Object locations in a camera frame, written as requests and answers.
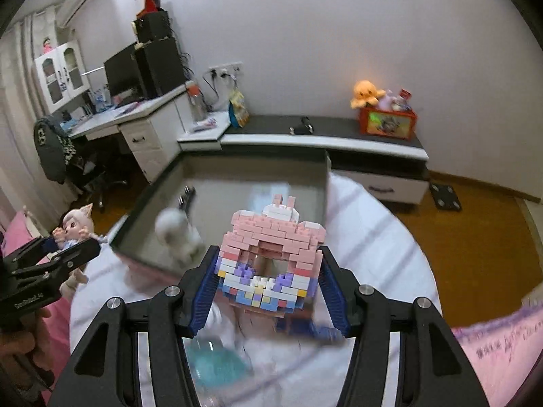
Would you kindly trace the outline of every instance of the building block toy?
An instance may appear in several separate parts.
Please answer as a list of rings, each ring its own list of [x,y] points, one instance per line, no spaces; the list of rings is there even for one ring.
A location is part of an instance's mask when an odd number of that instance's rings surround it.
[[[232,231],[224,234],[214,271],[232,304],[282,317],[314,297],[322,262],[318,246],[326,230],[314,222],[299,223],[295,201],[289,196],[284,205],[282,195],[275,194],[262,214],[239,210],[232,215]],[[263,277],[256,265],[265,268],[270,260],[288,262],[287,272]]]

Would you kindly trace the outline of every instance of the black countertop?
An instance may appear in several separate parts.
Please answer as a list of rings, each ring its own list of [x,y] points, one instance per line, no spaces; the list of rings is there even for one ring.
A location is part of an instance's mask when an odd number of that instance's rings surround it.
[[[357,119],[329,118],[324,116],[310,117],[313,125],[313,136],[330,138],[360,139],[382,142],[384,144],[405,145],[406,147],[423,148],[419,138],[413,134],[411,140],[386,138],[372,134],[360,133]],[[289,128],[300,125],[300,116],[285,115],[252,115],[242,129],[229,127],[225,134],[289,134]]]

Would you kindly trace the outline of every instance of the black speaker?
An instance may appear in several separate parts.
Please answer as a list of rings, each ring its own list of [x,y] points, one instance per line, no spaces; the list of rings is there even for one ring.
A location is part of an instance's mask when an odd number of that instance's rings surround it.
[[[153,99],[180,86],[187,80],[174,38],[153,41],[134,53],[143,96]]]
[[[166,11],[146,13],[134,23],[136,24],[137,39],[140,43],[172,36],[172,28]]]

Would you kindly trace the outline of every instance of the cat ear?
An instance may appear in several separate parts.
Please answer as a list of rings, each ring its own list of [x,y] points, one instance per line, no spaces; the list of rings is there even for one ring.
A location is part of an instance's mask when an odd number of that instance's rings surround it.
[[[92,204],[89,203],[88,205],[85,205],[84,207],[81,207],[80,211],[83,214],[85,214],[88,218],[91,218]]]

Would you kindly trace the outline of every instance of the clothing on chair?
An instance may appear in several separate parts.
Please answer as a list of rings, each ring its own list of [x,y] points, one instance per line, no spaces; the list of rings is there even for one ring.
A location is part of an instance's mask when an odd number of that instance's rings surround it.
[[[66,166],[75,155],[75,147],[64,130],[47,116],[34,124],[34,145],[45,176],[64,183]]]

